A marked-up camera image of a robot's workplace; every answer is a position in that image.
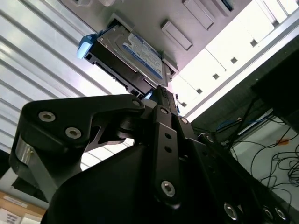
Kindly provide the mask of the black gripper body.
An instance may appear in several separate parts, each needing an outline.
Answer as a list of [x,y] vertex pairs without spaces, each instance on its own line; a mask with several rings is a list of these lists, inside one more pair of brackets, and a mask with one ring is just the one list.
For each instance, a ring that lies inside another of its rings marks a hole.
[[180,161],[181,206],[173,210],[155,198],[152,152],[130,147],[67,180],[53,196],[44,224],[222,224],[196,158]]

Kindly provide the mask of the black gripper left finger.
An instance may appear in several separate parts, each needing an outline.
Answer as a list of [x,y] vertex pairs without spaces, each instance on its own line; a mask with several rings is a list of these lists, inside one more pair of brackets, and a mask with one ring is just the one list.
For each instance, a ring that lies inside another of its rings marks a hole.
[[50,204],[72,177],[130,147],[148,147],[155,198],[178,207],[172,103],[173,95],[161,86],[144,100],[127,94],[30,102],[21,111],[9,163]]

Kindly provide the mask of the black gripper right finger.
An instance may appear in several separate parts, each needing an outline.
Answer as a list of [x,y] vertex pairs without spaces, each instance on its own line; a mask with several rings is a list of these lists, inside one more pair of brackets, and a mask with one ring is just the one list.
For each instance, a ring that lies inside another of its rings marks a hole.
[[209,133],[196,136],[171,104],[177,132],[176,173],[172,182],[180,207],[175,224],[291,224],[292,217],[274,194],[256,180]]

